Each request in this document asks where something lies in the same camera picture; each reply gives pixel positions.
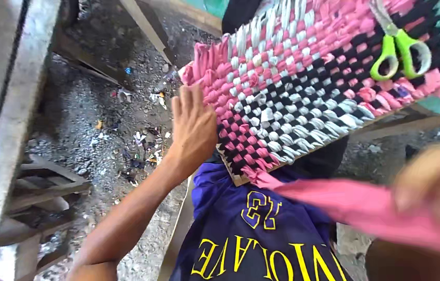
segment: black cloth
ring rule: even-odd
[[[230,0],[223,15],[222,32],[236,33],[236,29],[251,21],[260,2],[261,0]]]

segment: green scissors handle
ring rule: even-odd
[[[383,38],[383,51],[378,60],[373,64],[371,69],[371,77],[377,81],[390,80],[399,68],[399,61],[395,53],[395,43],[399,48],[404,65],[404,74],[408,79],[413,79],[422,76],[430,70],[432,64],[432,53],[430,48],[422,41],[412,39],[403,29],[398,29],[396,35],[385,35]],[[421,67],[416,71],[413,64],[411,49],[415,49],[419,54],[419,61]],[[379,67],[382,63],[388,61],[389,68],[386,75],[379,73]]]
[[[422,76],[430,70],[432,52],[424,42],[410,38],[403,29],[399,29],[397,36],[395,36],[395,42],[397,42],[397,47],[404,61],[404,73],[408,79]],[[418,71],[413,64],[412,49],[417,50],[419,54],[418,60],[421,62],[421,67]]]

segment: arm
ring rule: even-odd
[[[190,176],[215,149],[216,115],[203,107],[199,87],[181,87],[172,99],[173,144],[154,172],[115,206],[90,233],[69,280],[90,276],[116,280],[120,260],[137,244],[166,195]]]

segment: scissor blade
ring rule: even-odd
[[[398,27],[394,24],[392,18],[386,11],[386,7],[383,5],[382,0],[371,0],[369,2],[371,11],[374,17],[379,22],[379,25],[383,29],[386,35],[395,36],[398,34]]]

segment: pink fabric strip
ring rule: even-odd
[[[273,181],[267,173],[258,176],[262,181]],[[350,180],[306,180],[279,182],[268,189],[319,207],[333,220],[364,233],[440,252],[440,223],[427,205],[399,214],[392,192],[384,187]]]

